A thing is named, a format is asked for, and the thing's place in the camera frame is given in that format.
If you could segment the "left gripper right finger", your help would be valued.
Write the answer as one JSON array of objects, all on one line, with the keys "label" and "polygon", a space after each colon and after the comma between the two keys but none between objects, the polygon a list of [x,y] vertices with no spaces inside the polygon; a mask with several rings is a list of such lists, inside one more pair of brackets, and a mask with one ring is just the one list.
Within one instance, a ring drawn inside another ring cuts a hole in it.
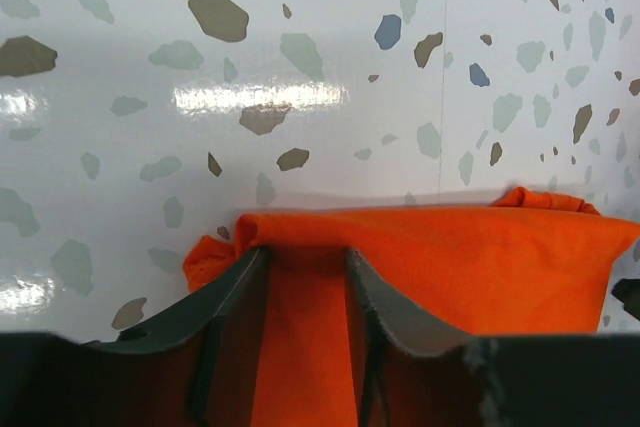
[{"label": "left gripper right finger", "polygon": [[635,426],[639,337],[475,336],[346,254],[361,426]]}]

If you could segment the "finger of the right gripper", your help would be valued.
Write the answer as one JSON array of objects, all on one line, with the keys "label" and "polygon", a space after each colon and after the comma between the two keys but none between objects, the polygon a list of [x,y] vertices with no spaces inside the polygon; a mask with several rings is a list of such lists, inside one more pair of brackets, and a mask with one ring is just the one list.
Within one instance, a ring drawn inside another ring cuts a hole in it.
[{"label": "finger of the right gripper", "polygon": [[612,295],[622,303],[623,310],[640,320],[640,280],[620,279],[612,289]]}]

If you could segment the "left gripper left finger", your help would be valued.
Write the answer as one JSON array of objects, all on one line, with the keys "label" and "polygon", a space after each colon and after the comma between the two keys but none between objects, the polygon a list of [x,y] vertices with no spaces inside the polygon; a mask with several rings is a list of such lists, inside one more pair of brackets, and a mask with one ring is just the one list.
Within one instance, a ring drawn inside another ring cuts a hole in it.
[{"label": "left gripper left finger", "polygon": [[250,425],[268,283],[252,249],[112,342],[2,334],[2,425]]}]

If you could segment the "orange t-shirt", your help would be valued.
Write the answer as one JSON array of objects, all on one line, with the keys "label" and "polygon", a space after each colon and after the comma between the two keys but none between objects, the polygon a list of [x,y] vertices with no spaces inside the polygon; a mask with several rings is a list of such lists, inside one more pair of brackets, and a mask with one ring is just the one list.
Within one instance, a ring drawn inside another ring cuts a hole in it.
[{"label": "orange t-shirt", "polygon": [[472,334],[592,333],[614,262],[636,223],[585,201],[517,187],[488,207],[263,212],[230,243],[205,236],[187,255],[190,290],[250,249],[272,251],[251,422],[357,422],[344,253],[355,249],[401,293]]}]

